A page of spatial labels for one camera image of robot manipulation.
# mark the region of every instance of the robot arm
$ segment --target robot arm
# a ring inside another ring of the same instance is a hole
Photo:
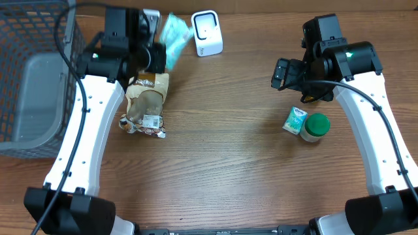
[[[418,190],[418,169],[389,106],[383,68],[374,47],[369,42],[348,44],[335,15],[315,17],[304,24],[303,30],[304,59],[279,59],[272,87],[301,91],[302,102],[331,101],[336,97],[359,145],[370,194],[348,200],[341,213],[310,221],[311,234],[377,235],[415,228],[418,204],[414,192]],[[347,86],[363,92],[366,97]],[[384,123],[381,111],[388,123]],[[387,124],[393,130],[401,163]],[[412,186],[407,185],[405,174]]]
[[[70,161],[70,152],[82,113],[82,93],[77,84],[75,102],[57,159],[42,189],[28,188],[24,204],[46,234],[133,235],[138,227],[116,216],[113,202],[97,198],[99,174],[110,124],[123,100],[130,78],[138,71],[162,73],[165,46],[153,41],[159,26],[156,10],[106,7],[104,33],[100,32],[77,61],[77,73],[86,91],[87,115],[70,172],[58,185]],[[101,41],[101,47],[95,45]],[[53,196],[53,208],[45,213]]]

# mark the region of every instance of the crumpled packaging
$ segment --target crumpled packaging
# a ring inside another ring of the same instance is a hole
[[[127,88],[127,114],[121,116],[119,127],[128,133],[139,132],[165,138],[162,105],[167,98],[169,80],[167,73],[140,73],[135,83]]]

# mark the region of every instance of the small white box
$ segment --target small white box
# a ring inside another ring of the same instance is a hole
[[[216,12],[205,10],[191,16],[191,25],[195,31],[198,56],[219,54],[223,50],[221,27]]]

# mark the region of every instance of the gray plastic container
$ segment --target gray plastic container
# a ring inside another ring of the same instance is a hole
[[[75,0],[0,1],[0,154],[56,157],[71,116],[76,82],[57,52],[59,13]],[[85,42],[75,10],[59,38],[73,66]]]

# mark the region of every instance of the green jar lid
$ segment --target green jar lid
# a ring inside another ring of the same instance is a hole
[[[305,123],[306,132],[312,136],[324,136],[330,129],[331,123],[323,114],[312,114]]]

